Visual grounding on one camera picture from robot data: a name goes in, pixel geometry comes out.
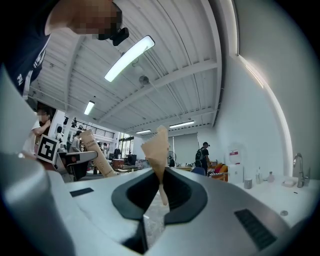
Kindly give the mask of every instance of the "counter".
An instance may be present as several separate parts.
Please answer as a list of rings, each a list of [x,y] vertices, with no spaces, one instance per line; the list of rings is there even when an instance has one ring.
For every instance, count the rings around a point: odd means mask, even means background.
[[[294,180],[296,184],[293,187],[282,186],[285,180]],[[309,217],[318,200],[320,180],[311,179],[309,186],[302,188],[297,187],[298,178],[285,177],[275,175],[275,180],[272,183],[263,181],[261,184],[256,184],[252,181],[251,189],[244,189],[243,183],[238,183],[236,186],[264,203],[266,206],[273,209],[280,215],[281,211],[287,211],[287,216],[281,216],[286,223],[293,227],[299,221]]]

